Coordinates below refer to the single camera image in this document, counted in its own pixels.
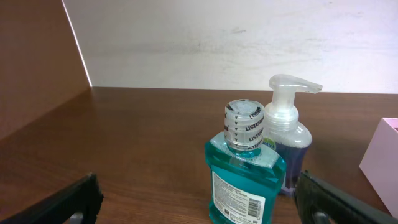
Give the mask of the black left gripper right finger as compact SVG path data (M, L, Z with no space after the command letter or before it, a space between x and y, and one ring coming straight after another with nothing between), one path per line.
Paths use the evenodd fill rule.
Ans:
M397 224L397 219L350 194L302 172L294 190L294 201L302 223Z

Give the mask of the white cardboard box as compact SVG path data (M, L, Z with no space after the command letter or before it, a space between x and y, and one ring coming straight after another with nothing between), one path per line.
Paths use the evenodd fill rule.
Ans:
M381 118L359 168L389 213L397 218L396 118Z

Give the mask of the blue Listerine mouthwash bottle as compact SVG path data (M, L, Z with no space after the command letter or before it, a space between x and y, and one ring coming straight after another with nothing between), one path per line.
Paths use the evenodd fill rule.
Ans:
M264 144L264 123L262 104L231 101L224 109L224 130L205 144L213 223L271 223L287 164Z

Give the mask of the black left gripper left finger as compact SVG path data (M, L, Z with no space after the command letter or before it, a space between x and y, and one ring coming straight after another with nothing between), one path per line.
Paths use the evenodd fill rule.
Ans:
M83 215L82 223L95 223L103 199L97 176L90 173L23 211L1 220L1 224L64 223L76 213Z

